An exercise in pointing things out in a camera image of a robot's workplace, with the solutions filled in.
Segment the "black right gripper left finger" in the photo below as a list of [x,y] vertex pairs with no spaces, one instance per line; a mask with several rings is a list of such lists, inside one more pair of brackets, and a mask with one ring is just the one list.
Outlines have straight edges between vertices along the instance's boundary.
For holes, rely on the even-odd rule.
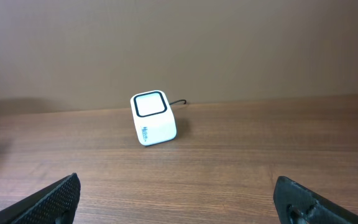
[[81,184],[72,173],[0,211],[0,224],[72,224]]

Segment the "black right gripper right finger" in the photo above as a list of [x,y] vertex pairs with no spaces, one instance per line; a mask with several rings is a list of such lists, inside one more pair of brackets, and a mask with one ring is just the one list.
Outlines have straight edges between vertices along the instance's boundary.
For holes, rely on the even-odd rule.
[[358,224],[358,215],[285,176],[277,179],[273,202],[284,224]]

